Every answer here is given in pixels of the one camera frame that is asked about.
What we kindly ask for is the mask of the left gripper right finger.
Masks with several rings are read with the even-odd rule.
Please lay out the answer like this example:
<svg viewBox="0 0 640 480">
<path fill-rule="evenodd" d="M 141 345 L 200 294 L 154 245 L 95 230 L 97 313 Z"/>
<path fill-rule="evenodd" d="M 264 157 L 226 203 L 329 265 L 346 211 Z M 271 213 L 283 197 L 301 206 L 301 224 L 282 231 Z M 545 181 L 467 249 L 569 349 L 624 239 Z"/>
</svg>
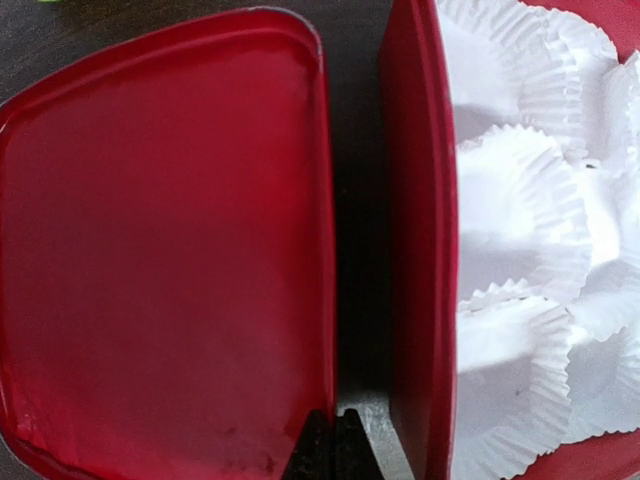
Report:
<svg viewBox="0 0 640 480">
<path fill-rule="evenodd" d="M 355 409 L 346 409 L 335 429 L 335 478 L 337 480 L 382 480 L 383 475 Z"/>
</svg>

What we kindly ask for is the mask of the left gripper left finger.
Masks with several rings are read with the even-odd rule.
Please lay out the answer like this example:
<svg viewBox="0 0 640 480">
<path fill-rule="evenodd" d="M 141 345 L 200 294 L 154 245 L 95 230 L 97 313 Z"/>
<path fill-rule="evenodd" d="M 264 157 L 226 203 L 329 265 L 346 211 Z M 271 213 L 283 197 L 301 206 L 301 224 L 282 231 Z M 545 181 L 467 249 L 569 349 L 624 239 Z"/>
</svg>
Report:
<svg viewBox="0 0 640 480">
<path fill-rule="evenodd" d="M 331 480 L 333 478 L 334 431 L 321 410 L 306 417 L 283 472 L 283 480 Z"/>
</svg>

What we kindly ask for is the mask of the red tin lid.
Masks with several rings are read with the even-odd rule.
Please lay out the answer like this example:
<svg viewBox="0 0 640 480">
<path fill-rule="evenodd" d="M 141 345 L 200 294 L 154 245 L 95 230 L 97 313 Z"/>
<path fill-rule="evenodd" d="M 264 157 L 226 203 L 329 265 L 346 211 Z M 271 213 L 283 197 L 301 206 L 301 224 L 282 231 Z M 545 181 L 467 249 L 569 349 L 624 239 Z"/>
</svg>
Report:
<svg viewBox="0 0 640 480">
<path fill-rule="evenodd" d="M 1 435 L 48 479 L 278 479 L 335 406 L 321 39 L 232 10 L 1 108 Z"/>
</svg>

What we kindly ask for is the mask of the red tin box base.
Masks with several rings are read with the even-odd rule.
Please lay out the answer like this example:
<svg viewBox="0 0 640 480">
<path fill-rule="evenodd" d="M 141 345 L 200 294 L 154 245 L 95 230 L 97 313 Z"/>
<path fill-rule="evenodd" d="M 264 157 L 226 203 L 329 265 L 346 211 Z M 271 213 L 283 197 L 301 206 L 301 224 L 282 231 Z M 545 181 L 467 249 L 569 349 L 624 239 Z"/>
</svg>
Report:
<svg viewBox="0 0 640 480">
<path fill-rule="evenodd" d="M 431 1 L 396 1 L 379 53 L 391 171 L 390 415 L 413 475 L 446 479 L 453 446 L 458 227 L 454 127 Z"/>
</svg>

